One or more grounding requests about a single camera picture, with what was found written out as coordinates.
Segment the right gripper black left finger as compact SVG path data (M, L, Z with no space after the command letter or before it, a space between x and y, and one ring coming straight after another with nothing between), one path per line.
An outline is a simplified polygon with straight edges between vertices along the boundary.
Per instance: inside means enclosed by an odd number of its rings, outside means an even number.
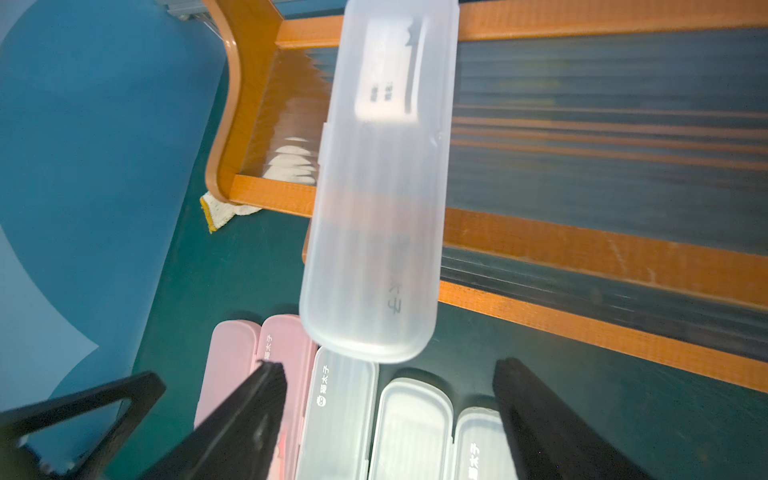
M266 479L278 443L287 380L263 362L143 479Z

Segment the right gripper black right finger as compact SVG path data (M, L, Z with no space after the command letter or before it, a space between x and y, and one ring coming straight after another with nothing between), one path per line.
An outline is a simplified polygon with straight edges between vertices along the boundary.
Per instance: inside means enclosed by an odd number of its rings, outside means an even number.
M496 362L492 381L520 479L649 479L517 358Z

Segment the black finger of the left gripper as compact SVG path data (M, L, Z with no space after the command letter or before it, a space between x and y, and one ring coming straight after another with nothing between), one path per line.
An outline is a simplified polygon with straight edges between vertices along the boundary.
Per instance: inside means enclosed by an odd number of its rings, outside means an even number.
M1 414L1 477L3 479L98 479L117 452L166 391L154 372L144 372L81 392L26 405ZM59 474L42 466L41 457L21 440L115 403L128 403L87 455Z

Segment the clear pencil case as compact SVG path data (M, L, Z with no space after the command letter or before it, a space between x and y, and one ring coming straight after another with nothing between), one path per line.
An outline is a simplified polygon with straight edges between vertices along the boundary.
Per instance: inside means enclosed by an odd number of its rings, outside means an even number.
M370 479L446 479L453 405L439 388L397 378L383 389L377 414Z
M299 302L320 345L396 364L433 335L460 7L346 5Z
M499 413L481 407L464 409L457 420L450 479L517 479Z
M365 479L379 365L318 350L310 382L296 477Z

